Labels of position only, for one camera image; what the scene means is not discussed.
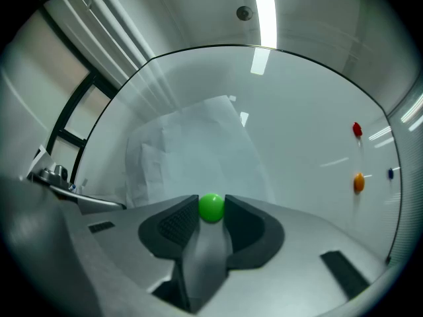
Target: white wall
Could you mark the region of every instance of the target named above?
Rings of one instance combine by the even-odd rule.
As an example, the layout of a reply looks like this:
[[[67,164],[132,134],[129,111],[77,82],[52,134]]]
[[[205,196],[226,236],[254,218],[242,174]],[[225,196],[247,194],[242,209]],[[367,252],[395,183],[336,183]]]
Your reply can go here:
[[[119,1],[156,56],[186,47],[162,0]]]
[[[26,176],[88,72],[35,12],[7,46],[0,73],[1,172]]]
[[[255,0],[163,1],[187,46],[260,45]],[[242,5],[255,13],[249,21],[235,15]],[[275,0],[275,6],[278,48],[344,74],[386,112],[415,81],[421,67],[417,49],[384,0]]]

